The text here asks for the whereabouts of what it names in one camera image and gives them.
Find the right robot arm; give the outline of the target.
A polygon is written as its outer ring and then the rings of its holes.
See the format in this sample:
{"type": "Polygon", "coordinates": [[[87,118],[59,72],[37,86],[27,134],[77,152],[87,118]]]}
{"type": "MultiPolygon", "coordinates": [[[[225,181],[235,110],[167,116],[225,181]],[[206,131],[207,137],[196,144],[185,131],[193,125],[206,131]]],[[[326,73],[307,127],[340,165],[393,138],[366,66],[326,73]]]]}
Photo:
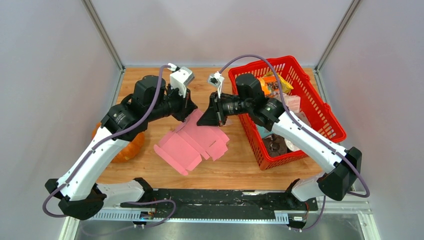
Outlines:
{"type": "Polygon", "coordinates": [[[346,149],[319,134],[286,110],[280,100],[265,96],[261,83],[251,73],[236,78],[236,95],[222,93],[223,80],[219,72],[209,76],[207,82],[217,90],[209,96],[208,108],[197,121],[198,126],[221,127],[228,116],[248,114],[256,125],[293,143],[323,170],[314,177],[290,184],[285,195],[289,208],[299,209],[305,201],[320,196],[341,201],[350,193],[361,170],[359,149],[346,149]]]}

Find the orange snack box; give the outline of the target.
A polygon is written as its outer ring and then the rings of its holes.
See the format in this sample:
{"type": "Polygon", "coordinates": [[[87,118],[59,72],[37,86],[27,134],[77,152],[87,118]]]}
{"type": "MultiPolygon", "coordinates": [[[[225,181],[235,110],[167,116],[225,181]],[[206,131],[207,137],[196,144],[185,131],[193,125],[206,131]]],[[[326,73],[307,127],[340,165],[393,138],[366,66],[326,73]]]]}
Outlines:
{"type": "Polygon", "coordinates": [[[266,97],[275,97],[279,94],[279,86],[274,76],[263,76],[259,77],[261,89],[266,97]]]}

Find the pink paper box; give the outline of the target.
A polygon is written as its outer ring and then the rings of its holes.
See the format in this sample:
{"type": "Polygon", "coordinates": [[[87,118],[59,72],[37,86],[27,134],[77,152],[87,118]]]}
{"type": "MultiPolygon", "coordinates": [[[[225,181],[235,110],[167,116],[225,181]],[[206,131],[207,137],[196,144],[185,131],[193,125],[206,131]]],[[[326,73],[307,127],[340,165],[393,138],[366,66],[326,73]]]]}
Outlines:
{"type": "Polygon", "coordinates": [[[230,139],[218,126],[197,125],[202,115],[201,110],[194,110],[185,122],[153,146],[156,154],[183,176],[187,176],[203,159],[216,161],[228,150],[230,139]]]}

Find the teal box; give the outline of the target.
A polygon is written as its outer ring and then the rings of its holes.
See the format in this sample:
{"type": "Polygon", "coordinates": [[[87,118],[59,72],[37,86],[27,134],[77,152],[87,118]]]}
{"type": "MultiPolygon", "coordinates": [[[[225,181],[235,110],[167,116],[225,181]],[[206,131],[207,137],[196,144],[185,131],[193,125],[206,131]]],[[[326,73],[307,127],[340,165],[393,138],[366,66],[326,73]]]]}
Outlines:
{"type": "Polygon", "coordinates": [[[274,134],[272,130],[267,130],[263,126],[256,125],[256,128],[261,139],[267,138],[268,136],[274,134]]]}

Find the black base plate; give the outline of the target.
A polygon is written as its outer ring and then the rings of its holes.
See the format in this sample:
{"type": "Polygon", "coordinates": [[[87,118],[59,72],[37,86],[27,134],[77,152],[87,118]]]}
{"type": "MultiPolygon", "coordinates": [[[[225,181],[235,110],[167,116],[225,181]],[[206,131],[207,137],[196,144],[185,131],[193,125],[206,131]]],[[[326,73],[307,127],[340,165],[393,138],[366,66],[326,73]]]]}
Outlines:
{"type": "Polygon", "coordinates": [[[290,203],[281,190],[157,188],[144,194],[140,202],[147,203],[146,208],[162,218],[173,209],[173,204],[164,200],[176,204],[173,219],[271,220],[277,211],[305,215],[306,211],[318,210],[316,199],[290,203]]]}

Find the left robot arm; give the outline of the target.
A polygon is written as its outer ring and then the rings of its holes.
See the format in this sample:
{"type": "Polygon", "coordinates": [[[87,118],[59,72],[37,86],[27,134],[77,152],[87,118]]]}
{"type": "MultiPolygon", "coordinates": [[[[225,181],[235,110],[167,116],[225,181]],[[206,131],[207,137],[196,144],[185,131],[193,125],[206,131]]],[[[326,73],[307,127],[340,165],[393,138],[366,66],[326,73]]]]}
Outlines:
{"type": "Polygon", "coordinates": [[[87,220],[101,209],[135,202],[148,207],[153,201],[151,186],[141,177],[125,183],[99,184],[97,179],[109,163],[144,132],[152,121],[174,117],[183,122],[197,106],[188,85],[192,74],[157,75],[137,81],[133,93],[112,106],[102,119],[94,138],[72,168],[60,178],[45,183],[50,198],[59,200],[64,217],[87,220]]]}

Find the aluminium frame rail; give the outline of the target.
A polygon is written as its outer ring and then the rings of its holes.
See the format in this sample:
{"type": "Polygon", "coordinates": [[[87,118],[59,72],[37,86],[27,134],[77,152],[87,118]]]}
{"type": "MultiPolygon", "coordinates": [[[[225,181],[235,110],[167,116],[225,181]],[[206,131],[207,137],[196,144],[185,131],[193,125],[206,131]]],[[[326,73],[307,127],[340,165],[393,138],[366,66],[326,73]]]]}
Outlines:
{"type": "Polygon", "coordinates": [[[68,218],[62,240],[379,240],[366,199],[322,197],[290,207],[278,190],[154,189],[151,205],[68,218]]]}

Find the pink small box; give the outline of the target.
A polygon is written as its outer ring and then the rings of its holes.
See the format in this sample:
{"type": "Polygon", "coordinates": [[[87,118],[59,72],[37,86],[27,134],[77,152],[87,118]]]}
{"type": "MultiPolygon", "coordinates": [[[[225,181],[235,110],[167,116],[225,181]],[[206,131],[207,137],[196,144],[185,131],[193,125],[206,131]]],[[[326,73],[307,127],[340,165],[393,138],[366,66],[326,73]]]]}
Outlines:
{"type": "Polygon", "coordinates": [[[298,95],[283,93],[283,100],[290,111],[294,113],[299,113],[301,111],[301,98],[298,95]]]}

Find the yellow snack bag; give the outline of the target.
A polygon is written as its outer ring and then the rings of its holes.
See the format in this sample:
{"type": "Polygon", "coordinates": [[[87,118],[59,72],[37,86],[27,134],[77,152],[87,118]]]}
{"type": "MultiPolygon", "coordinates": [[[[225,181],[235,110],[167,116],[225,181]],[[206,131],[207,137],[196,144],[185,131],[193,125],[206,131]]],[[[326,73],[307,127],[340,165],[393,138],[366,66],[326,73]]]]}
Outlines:
{"type": "MultiPolygon", "coordinates": [[[[267,72],[263,77],[268,77],[268,76],[273,76],[275,77],[275,75],[273,74],[272,71],[267,72]]],[[[280,84],[281,84],[281,89],[283,91],[283,93],[288,94],[291,92],[291,90],[294,89],[294,87],[288,82],[286,81],[280,74],[277,74],[280,84]]]]}

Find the orange pumpkin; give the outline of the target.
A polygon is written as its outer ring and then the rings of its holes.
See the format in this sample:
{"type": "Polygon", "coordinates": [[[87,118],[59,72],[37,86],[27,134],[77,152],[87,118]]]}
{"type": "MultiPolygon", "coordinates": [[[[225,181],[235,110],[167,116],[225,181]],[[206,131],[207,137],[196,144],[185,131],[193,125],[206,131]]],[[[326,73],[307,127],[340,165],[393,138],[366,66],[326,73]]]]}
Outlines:
{"type": "Polygon", "coordinates": [[[129,162],[141,152],[144,144],[145,134],[141,132],[111,160],[111,163],[120,164],[129,162]]]}

